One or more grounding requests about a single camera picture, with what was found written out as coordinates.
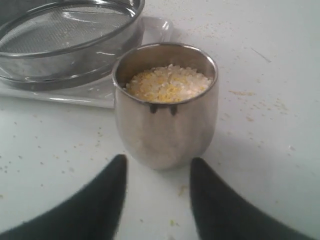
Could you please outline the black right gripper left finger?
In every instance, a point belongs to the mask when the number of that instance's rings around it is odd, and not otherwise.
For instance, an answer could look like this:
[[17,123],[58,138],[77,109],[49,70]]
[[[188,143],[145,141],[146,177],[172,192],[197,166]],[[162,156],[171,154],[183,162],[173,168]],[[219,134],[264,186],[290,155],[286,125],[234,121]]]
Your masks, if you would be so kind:
[[2,240],[112,240],[127,189],[128,160],[116,155],[85,187],[44,214],[0,234]]

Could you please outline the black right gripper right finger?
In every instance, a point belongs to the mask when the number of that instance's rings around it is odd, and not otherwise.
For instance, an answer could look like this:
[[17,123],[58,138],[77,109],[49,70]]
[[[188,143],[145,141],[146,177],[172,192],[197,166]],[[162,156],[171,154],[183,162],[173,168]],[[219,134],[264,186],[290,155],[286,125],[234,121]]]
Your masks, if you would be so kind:
[[191,210],[201,240],[307,240],[237,194],[200,157],[190,165]]

